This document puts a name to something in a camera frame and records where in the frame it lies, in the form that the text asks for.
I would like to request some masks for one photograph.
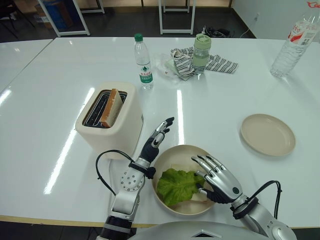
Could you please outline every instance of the white wall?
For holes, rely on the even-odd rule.
[[[309,9],[306,0],[234,0],[232,7],[258,39],[283,40]]]

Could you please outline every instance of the water bottle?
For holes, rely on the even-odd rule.
[[[148,49],[143,41],[142,34],[135,34],[134,40],[134,56],[139,71],[140,81],[142,87],[148,90],[154,86]]]
[[[201,75],[204,73],[208,59],[209,50],[211,48],[211,38],[207,35],[199,33],[195,36],[193,45],[192,65],[194,73]]]
[[[307,4],[309,10],[294,25],[271,66],[270,72],[275,77],[284,77],[295,67],[319,31],[320,1]]]

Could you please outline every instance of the beige plate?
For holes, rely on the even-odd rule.
[[[295,135],[288,125],[266,114],[248,116],[242,123],[241,134],[254,150],[271,156],[286,155],[296,145]]]
[[[156,193],[157,184],[162,176],[162,173],[170,169],[172,165],[183,165],[186,168],[197,171],[201,170],[201,167],[191,160],[192,156],[197,155],[208,155],[208,153],[201,148],[191,145],[178,145],[169,148],[164,153],[162,153],[159,158],[154,163],[156,169],[155,175],[152,180],[153,191],[159,202],[168,210],[181,214],[181,215],[198,215],[210,209],[214,202],[207,201],[183,201],[173,206],[166,206]],[[210,189],[209,185],[204,184],[204,187]]]

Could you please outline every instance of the green bottle cap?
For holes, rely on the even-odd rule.
[[[135,40],[136,42],[142,42],[143,39],[144,39],[144,37],[142,36],[141,33],[136,33],[136,34],[134,35],[134,40]]]
[[[199,33],[195,36],[194,47],[197,49],[210,49],[211,38],[207,35]]]

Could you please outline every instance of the white toaster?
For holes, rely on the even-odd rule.
[[[110,128],[105,128],[100,117],[112,89],[118,89],[123,105]],[[77,132],[98,153],[121,150],[133,156],[143,125],[143,114],[136,87],[128,82],[108,81],[98,87],[75,123]],[[104,155],[108,159],[123,159],[118,153]]]

